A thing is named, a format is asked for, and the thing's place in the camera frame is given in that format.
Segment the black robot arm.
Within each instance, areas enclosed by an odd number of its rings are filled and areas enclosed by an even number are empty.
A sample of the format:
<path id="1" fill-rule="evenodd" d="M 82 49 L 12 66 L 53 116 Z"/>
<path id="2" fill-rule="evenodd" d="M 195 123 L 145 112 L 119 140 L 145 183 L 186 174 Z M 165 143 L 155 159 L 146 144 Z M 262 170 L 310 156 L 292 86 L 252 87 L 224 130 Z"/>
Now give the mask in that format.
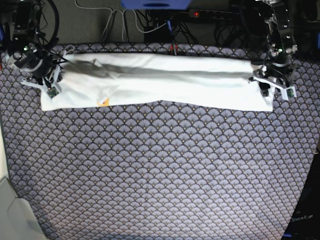
<path id="1" fill-rule="evenodd" d="M 267 25 L 267 52 L 264 59 L 252 61 L 252 65 L 260 66 L 253 72 L 253 81 L 259 82 L 261 94 L 269 95 L 270 88 L 277 89 L 283 100 L 296 98 L 296 88 L 293 86 L 293 75 L 298 66 L 293 63 L 293 55 L 297 52 L 289 10 L 283 0 L 263 0 L 269 6 L 264 13 Z"/>
<path id="2" fill-rule="evenodd" d="M 40 0 L 13 2 L 12 23 L 0 27 L 0 50 L 12 68 L 30 73 L 38 82 L 53 83 L 57 59 L 50 50 L 57 45 L 60 16 L 55 3 L 47 1 L 54 13 L 54 29 L 50 40 L 41 30 L 43 5 Z"/>

